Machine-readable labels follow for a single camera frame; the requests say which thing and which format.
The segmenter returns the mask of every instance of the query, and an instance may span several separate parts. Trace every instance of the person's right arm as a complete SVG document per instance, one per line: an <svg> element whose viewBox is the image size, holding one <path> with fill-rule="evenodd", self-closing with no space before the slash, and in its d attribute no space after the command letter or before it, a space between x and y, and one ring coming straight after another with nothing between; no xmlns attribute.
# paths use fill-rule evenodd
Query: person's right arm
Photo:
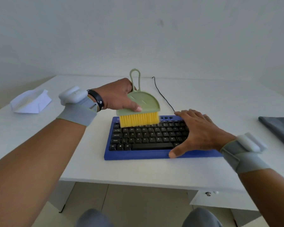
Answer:
<svg viewBox="0 0 284 227"><path fill-rule="evenodd" d="M217 127L207 115L195 110L175 112L189 128L188 138L170 151L176 158L189 150L221 150L236 137ZM284 178L273 169L239 174L239 179L270 227L284 226Z"/></svg>

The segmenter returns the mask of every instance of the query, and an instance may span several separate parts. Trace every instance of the white paper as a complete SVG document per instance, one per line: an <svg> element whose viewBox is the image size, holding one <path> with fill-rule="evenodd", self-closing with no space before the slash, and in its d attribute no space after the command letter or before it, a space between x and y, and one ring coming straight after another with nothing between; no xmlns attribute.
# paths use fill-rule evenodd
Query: white paper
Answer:
<svg viewBox="0 0 284 227"><path fill-rule="evenodd" d="M11 101L11 109L16 113L38 114L51 102L47 93L45 89L23 92Z"/></svg>

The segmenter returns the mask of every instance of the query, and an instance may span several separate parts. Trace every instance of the tile grout line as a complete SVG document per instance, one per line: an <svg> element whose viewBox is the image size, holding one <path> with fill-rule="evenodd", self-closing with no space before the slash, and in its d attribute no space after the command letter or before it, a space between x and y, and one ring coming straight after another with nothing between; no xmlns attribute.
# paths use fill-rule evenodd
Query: tile grout line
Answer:
<svg viewBox="0 0 284 227"><path fill-rule="evenodd" d="M103 206L104 206L104 202L105 202L105 199L106 199L106 195L107 195L107 191L108 191L108 187L109 187L109 185L110 185L110 184L108 184L107 189L106 189L106 193L105 193L105 197L104 197L104 200L103 200L103 204L102 204L101 212L102 212L102 209L103 209Z"/></svg>

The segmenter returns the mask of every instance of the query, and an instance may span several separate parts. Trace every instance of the person's left arm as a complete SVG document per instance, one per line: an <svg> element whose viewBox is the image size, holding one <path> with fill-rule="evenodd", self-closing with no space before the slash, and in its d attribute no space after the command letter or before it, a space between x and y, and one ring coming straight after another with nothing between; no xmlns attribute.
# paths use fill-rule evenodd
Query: person's left arm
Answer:
<svg viewBox="0 0 284 227"><path fill-rule="evenodd" d="M103 98L104 109L141 111L127 97L132 85L126 78L94 90ZM34 223L85 129L86 126L55 119L0 160L0 226Z"/></svg>

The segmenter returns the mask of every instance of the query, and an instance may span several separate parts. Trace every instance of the dustpan handle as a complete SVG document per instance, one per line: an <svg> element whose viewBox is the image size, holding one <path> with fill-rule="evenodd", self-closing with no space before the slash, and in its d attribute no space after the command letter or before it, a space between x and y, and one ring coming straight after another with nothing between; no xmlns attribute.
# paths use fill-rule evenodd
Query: dustpan handle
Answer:
<svg viewBox="0 0 284 227"><path fill-rule="evenodd" d="M139 89L138 89L138 90L135 90L135 85L133 84L133 77L132 77L132 75L131 75L131 73L132 73L133 71L139 72ZM135 92L135 91L139 91L139 92L140 92L140 91L141 91L141 90L140 90L140 75L141 75L140 71L139 71L138 69L134 68L134 69L132 69L132 70L130 71L129 75L130 75L131 83L133 84L133 92Z"/></svg>

